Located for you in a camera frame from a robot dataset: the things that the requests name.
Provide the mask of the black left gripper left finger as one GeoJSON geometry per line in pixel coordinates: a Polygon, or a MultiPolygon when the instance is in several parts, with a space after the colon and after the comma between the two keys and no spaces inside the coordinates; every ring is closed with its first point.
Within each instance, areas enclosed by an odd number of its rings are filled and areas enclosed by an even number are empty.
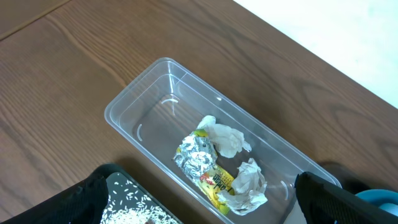
{"type": "Polygon", "coordinates": [[[99,224],[107,204],[106,178],[91,175],[5,224],[99,224]]]}

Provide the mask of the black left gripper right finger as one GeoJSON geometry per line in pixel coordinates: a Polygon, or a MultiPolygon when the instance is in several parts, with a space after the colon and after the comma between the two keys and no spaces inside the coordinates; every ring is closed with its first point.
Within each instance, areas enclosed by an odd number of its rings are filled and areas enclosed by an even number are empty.
{"type": "Polygon", "coordinates": [[[303,172],[295,180],[295,194],[308,224],[397,224],[397,192],[371,189],[352,194],[303,172]]]}

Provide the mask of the white tissue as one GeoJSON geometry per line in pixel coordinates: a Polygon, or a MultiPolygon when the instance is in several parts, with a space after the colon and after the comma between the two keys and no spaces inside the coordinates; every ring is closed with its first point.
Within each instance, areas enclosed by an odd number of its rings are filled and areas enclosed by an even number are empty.
{"type": "Polygon", "coordinates": [[[214,116],[205,116],[199,122],[197,129],[206,131],[215,149],[225,158],[233,158],[243,149],[247,152],[252,151],[251,145],[245,141],[241,131],[224,124],[217,124],[214,116]]]}
{"type": "Polygon", "coordinates": [[[234,195],[222,190],[217,196],[219,201],[225,203],[233,213],[244,216],[268,201],[265,196],[267,182],[253,158],[242,162],[238,171],[237,178],[231,184],[234,195]]]}

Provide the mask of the green snack wrapper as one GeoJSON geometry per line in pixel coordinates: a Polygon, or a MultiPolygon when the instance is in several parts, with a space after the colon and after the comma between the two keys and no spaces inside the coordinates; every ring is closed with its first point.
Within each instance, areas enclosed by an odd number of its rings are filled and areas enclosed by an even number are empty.
{"type": "Polygon", "coordinates": [[[226,215],[229,213],[229,207],[219,201],[218,193],[225,190],[234,195],[231,186],[234,177],[216,163],[217,158],[208,133],[204,129],[196,129],[182,140],[173,161],[208,197],[214,207],[226,215]]]}

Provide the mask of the clear plastic waste bin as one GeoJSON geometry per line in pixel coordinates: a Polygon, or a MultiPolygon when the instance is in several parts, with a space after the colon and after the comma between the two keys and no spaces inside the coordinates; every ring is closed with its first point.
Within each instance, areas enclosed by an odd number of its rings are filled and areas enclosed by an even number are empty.
{"type": "Polygon", "coordinates": [[[278,134],[205,81],[171,58],[160,58],[145,69],[106,107],[106,121],[155,165],[209,211],[215,207],[173,161],[183,138],[206,115],[244,134],[251,152],[217,163],[231,175],[242,162],[254,159],[267,181],[267,202],[239,216],[220,215],[224,223],[283,223],[291,216],[296,176],[309,171],[337,184],[338,180],[278,134]]]}

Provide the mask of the black tray with rice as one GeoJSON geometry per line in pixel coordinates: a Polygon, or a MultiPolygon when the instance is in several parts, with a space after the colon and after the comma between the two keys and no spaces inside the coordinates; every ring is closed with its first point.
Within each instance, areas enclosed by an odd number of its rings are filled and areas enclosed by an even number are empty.
{"type": "Polygon", "coordinates": [[[94,171],[105,177],[108,204],[101,224],[181,224],[181,221],[121,166],[104,164],[94,171]]]}

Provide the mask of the pile of white rice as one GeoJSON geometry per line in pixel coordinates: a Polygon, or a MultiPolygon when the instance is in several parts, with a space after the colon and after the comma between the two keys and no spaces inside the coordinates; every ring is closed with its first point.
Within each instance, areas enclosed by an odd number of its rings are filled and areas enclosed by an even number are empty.
{"type": "Polygon", "coordinates": [[[179,224],[180,220],[164,210],[130,180],[108,184],[108,204],[101,224],[179,224]]]}

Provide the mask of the dark blue plate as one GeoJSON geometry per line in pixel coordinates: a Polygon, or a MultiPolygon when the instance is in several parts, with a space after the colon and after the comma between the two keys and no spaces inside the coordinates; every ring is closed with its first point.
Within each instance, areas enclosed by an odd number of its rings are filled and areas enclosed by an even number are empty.
{"type": "Polygon", "coordinates": [[[338,196],[335,223],[397,224],[397,192],[390,190],[365,190],[351,194],[346,190],[338,196]]]}

